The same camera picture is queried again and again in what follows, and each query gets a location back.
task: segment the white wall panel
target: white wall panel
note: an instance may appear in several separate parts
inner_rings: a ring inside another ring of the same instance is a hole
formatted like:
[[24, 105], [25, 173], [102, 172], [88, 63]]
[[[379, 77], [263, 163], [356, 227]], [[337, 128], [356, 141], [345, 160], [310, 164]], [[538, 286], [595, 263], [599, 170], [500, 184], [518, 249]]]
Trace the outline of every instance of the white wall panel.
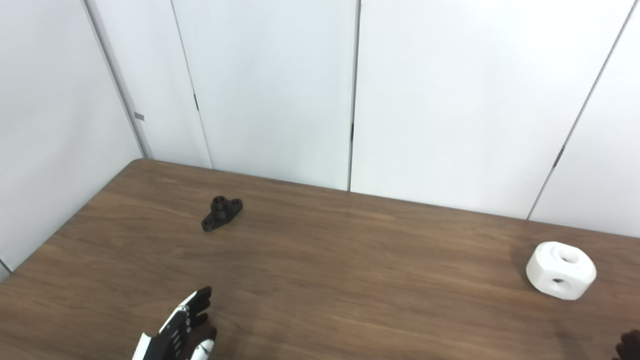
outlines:
[[640, 237], [640, 13], [637, 8], [531, 219]]
[[84, 3], [0, 8], [0, 258], [15, 269], [140, 148]]
[[5, 280], [7, 276], [9, 276], [9, 272], [4, 268], [4, 266], [0, 266], [0, 282]]
[[87, 4], [147, 156], [211, 168], [171, 0]]
[[352, 190], [525, 218], [632, 0], [363, 0]]
[[213, 167], [346, 189], [355, 0], [174, 0]]

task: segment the black 3d-printed part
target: black 3d-printed part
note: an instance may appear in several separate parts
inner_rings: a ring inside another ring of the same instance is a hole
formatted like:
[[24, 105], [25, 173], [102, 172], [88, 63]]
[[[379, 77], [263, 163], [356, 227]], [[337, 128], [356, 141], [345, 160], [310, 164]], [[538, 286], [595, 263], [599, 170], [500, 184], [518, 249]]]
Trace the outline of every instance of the black 3d-printed part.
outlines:
[[202, 221], [202, 230], [214, 231], [227, 225], [242, 210], [242, 200], [227, 200], [224, 196], [216, 196], [211, 202], [211, 212]]

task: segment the dark object at edge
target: dark object at edge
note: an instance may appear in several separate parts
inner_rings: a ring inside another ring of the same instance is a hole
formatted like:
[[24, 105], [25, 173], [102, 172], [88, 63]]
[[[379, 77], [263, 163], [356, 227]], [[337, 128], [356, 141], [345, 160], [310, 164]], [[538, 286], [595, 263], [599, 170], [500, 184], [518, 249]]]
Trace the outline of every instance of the dark object at edge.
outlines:
[[224, 196], [216, 196], [211, 202], [211, 212], [202, 220], [202, 230], [214, 231], [227, 225], [242, 210], [242, 200], [228, 200]]
[[616, 346], [619, 357], [613, 360], [640, 360], [640, 331], [631, 330], [620, 336], [620, 343]]

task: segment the white robot hand part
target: white robot hand part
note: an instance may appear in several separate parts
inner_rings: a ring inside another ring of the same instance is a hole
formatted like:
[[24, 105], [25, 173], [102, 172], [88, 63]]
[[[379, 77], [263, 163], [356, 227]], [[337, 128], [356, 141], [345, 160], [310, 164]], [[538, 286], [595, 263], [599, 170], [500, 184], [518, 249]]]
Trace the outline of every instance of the white robot hand part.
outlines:
[[190, 356], [185, 356], [183, 350], [189, 343], [191, 330], [207, 322], [209, 316], [203, 311], [211, 305], [210, 298], [211, 287], [207, 286], [184, 299], [162, 325], [158, 335], [142, 334], [132, 360], [207, 360], [216, 341], [215, 327], [205, 333], [205, 338]]

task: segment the black robotic glove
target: black robotic glove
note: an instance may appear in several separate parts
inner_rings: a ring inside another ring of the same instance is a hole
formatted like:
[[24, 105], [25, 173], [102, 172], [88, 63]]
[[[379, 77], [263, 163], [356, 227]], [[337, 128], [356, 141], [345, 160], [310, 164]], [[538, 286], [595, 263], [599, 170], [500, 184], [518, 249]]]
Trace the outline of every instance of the black robotic glove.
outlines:
[[207, 337], [194, 349], [190, 357], [180, 357], [189, 342], [191, 330], [205, 322], [209, 316], [202, 313], [210, 305], [211, 287], [207, 286], [184, 299], [160, 328], [158, 335], [142, 334], [132, 360], [206, 360], [213, 349], [217, 330], [212, 327]]
[[616, 345], [619, 357], [613, 360], [640, 360], [640, 331], [631, 330], [620, 336], [621, 343]]

